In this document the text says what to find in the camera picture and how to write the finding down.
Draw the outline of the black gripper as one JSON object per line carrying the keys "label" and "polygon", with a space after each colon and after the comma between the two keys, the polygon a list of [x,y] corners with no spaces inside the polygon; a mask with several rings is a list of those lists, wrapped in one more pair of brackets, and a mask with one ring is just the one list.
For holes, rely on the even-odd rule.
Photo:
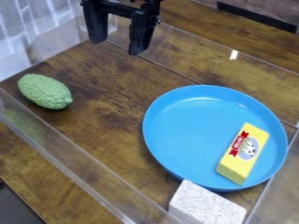
{"label": "black gripper", "polygon": [[108,38],[108,14],[130,17],[128,54],[137,55],[149,46],[154,26],[160,23],[160,3],[162,0],[142,0],[138,7],[109,0],[80,0],[88,30],[93,44]]}

